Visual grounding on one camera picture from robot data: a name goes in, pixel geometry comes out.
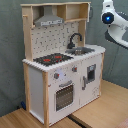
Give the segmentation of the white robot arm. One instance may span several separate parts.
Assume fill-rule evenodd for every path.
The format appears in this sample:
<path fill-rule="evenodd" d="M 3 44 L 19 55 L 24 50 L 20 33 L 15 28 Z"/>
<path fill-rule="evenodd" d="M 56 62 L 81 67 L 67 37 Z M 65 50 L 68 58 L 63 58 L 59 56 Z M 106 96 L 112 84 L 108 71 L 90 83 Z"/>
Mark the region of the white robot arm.
<path fill-rule="evenodd" d="M 113 0 L 103 1 L 101 21 L 107 25 L 105 39 L 128 49 L 128 42 L 122 39 L 128 30 L 128 16 L 115 11 Z"/>

